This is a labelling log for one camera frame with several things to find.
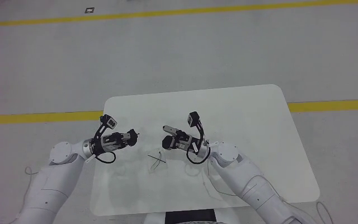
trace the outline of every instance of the white table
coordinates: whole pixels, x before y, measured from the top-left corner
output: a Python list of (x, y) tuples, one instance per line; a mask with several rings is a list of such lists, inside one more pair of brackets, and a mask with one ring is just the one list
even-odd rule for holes
[[(186, 122), (192, 111), (199, 113), (211, 142), (240, 147), (289, 202), (317, 200), (319, 188), (282, 91), (275, 85), (262, 85), (108, 99), (104, 113), (118, 122), (110, 132), (134, 128), (140, 136), (134, 147), (116, 151), (115, 163), (96, 162), (93, 214), (247, 206), (237, 197), (217, 193), (207, 177), (206, 163), (191, 165), (184, 151), (165, 151), (167, 168), (149, 172), (147, 154), (161, 148), (166, 136), (163, 125), (199, 136)], [(209, 168), (215, 186), (232, 193)]]

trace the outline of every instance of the gray floor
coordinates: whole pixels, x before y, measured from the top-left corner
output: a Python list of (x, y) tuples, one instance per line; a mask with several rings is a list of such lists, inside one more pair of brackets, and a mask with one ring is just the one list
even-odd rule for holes
[[(0, 1), (0, 21), (247, 1)], [(357, 5), (213, 13), (72, 24), (0, 26), (0, 114), (102, 110), (111, 96), (273, 83), (287, 102), (358, 99)], [(336, 223), (358, 214), (358, 111), (293, 114)], [(98, 122), (0, 125), (0, 221), (20, 208), (28, 181), (60, 141), (93, 136)], [(141, 223), (144, 215), (89, 211), (86, 165), (55, 223)], [(314, 203), (299, 205), (318, 219)], [(242, 223), (262, 222), (238, 208)]]

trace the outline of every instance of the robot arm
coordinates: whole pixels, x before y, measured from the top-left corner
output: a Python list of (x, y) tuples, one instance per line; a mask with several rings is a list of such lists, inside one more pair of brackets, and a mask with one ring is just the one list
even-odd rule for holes
[(261, 170), (236, 146), (224, 142), (209, 144), (209, 141), (205, 140), (197, 112), (190, 113), (188, 123), (190, 127), (199, 125), (197, 128), (200, 139), (197, 140), (181, 130), (164, 126), (163, 130), (172, 136), (167, 136), (163, 140), (163, 148), (179, 148), (187, 153), (194, 153), (196, 157), (204, 158), (202, 162), (208, 159), (234, 194), (254, 208), (268, 224), (316, 223), (302, 211), (284, 203), (271, 189)]
[[(32, 183), (17, 224), (51, 224), (58, 211), (76, 186), (83, 164), (96, 158), (105, 163), (115, 160), (114, 150), (133, 146), (138, 135), (131, 129), (127, 133), (103, 136), (107, 128), (114, 129), (117, 122), (109, 115), (101, 117), (101, 126), (94, 138), (77, 144), (60, 142), (50, 153), (48, 166), (43, 167)], [(114, 160), (107, 162), (99, 155), (111, 152)]]

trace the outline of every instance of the black cable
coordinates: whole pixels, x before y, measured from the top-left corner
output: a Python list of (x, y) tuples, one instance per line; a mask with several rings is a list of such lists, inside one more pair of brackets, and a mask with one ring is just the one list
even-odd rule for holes
[(114, 161), (116, 161), (116, 155), (114, 154), (114, 152), (109, 152), (109, 153), (113, 154), (113, 157), (114, 157), (113, 160), (110, 161), (110, 162), (101, 160), (100, 158), (98, 158), (98, 156), (96, 156), (95, 158), (96, 158), (98, 161), (103, 162), (104, 164), (113, 164)]
[(209, 147), (209, 152), (208, 154), (205, 156), (205, 158), (203, 160), (201, 160), (200, 162), (194, 162), (193, 160), (191, 160), (189, 158), (189, 147), (188, 149), (186, 150), (186, 157), (188, 158), (188, 160), (192, 163), (192, 164), (202, 164), (203, 162), (205, 162), (205, 160), (207, 160), (210, 156), (210, 153), (211, 153), (211, 148)]

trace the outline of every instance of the small wire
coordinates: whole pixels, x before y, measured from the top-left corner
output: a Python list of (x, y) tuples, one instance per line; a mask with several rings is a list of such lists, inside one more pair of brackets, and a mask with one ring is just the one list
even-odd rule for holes
[[(277, 190), (274, 188), (274, 186), (271, 184), (271, 182), (269, 182), (269, 180), (267, 180), (267, 179), (266, 179), (264, 176), (262, 176), (262, 175), (255, 175), (255, 176), (251, 177), (251, 178), (249, 179), (249, 181), (245, 184), (244, 188), (243, 188), (242, 191), (239, 193), (239, 195), (241, 195), (241, 194), (244, 192), (245, 188), (246, 188), (247, 185), (250, 183), (250, 181), (251, 181), (253, 178), (258, 177), (258, 176), (261, 177), (261, 178), (263, 178), (264, 180), (266, 180), (266, 181), (268, 182), (268, 184), (272, 187), (272, 189), (274, 190), (274, 192), (277, 194), (277, 196), (280, 198), (280, 200), (281, 200), (283, 203), (286, 203), (286, 204), (288, 204), (289, 206), (292, 206), (292, 207), (294, 207), (294, 208), (300, 210), (301, 212), (303, 212), (303, 213), (307, 214), (309, 217), (311, 217), (312, 220), (314, 220), (314, 218), (313, 218), (310, 214), (308, 214), (308, 213), (305, 212), (304, 210), (302, 210), (302, 209), (300, 209), (300, 208), (298, 208), (298, 207), (296, 207), (296, 206), (294, 206), (294, 205), (288, 203), (288, 202), (285, 200), (285, 198), (281, 197), (281, 195), (277, 192)], [(228, 196), (239, 197), (238, 195), (228, 194), (228, 193), (220, 192), (220, 191), (217, 190), (217, 188), (215, 187), (215, 185), (213, 184), (213, 182), (211, 181), (211, 178), (210, 178), (210, 174), (209, 174), (209, 161), (208, 161), (208, 178), (209, 178), (211, 184), (213, 185), (214, 189), (215, 189), (218, 193), (220, 193), (220, 194), (225, 194), (225, 195), (228, 195)], [(318, 205), (319, 205), (319, 204), (321, 204), (321, 205), (323, 206), (324, 210), (326, 210), (326, 212), (328, 213), (329, 219), (331, 220), (331, 224), (335, 224), (335, 223), (333, 222), (332, 216), (331, 216), (331, 214), (329, 213), (327, 207), (326, 207), (322, 202), (318, 201), (318, 202), (315, 204), (315, 207), (316, 207), (316, 209), (317, 209), (317, 213), (318, 213), (318, 215), (319, 215), (319, 218), (321, 218), (323, 224), (327, 224), (327, 223), (323, 220), (323, 217), (322, 217), (321, 213), (319, 212), (319, 209), (318, 209)]]
[(161, 152), (159, 152), (159, 154), (160, 154), (159, 158), (155, 158), (156, 161), (153, 163), (153, 165), (150, 167), (150, 169), (152, 169), (153, 166), (154, 166), (157, 162), (159, 162), (159, 163), (157, 164), (157, 166), (153, 169), (153, 170), (155, 170), (155, 169), (159, 166), (159, 164), (161, 163), (162, 154), (161, 154)]
[(113, 154), (113, 160), (112, 161), (104, 161), (104, 160), (101, 160), (100, 158), (98, 158), (98, 156), (96, 156), (95, 158), (97, 159), (97, 160), (99, 160), (100, 162), (103, 162), (104, 164), (113, 164), (114, 163), (114, 161), (116, 161), (116, 154), (114, 153), (114, 152), (106, 152), (106, 153), (111, 153), (111, 154)]
[(32, 182), (32, 176), (35, 175), (35, 174), (38, 174), (39, 172), (32, 172), (32, 169), (31, 167), (29, 166), (26, 166), (25, 167), (25, 174), (29, 175), (30, 176), (30, 180), (29, 180), (29, 183), (27, 185), (27, 188), (26, 188), (26, 191), (23, 195), (23, 199), (22, 199), (22, 205), (21, 205), (21, 208), (20, 208), (20, 211), (18, 212), (18, 214), (16, 215), (15, 219), (11, 222), (8, 222), (8, 223), (1, 223), (1, 224), (12, 224), (14, 223), (20, 216), (22, 210), (23, 210), (23, 207), (25, 206), (25, 201), (26, 201), (26, 196), (27, 196), (27, 193), (29, 192), (29, 189), (30, 189), (30, 185), (31, 185), (31, 182)]
[(331, 214), (329, 213), (327, 207), (326, 207), (322, 202), (317, 202), (317, 203), (315, 204), (315, 208), (317, 209), (319, 218), (321, 218), (322, 222), (323, 222), (324, 224), (326, 224), (326, 223), (324, 222), (323, 218), (322, 218), (321, 213), (319, 212), (319, 209), (318, 209), (318, 205), (319, 205), (319, 204), (321, 204), (321, 205), (323, 206), (323, 208), (324, 208), (324, 209), (326, 210), (326, 212), (328, 213), (328, 216), (329, 216), (329, 219), (331, 220), (331, 223), (334, 224)]

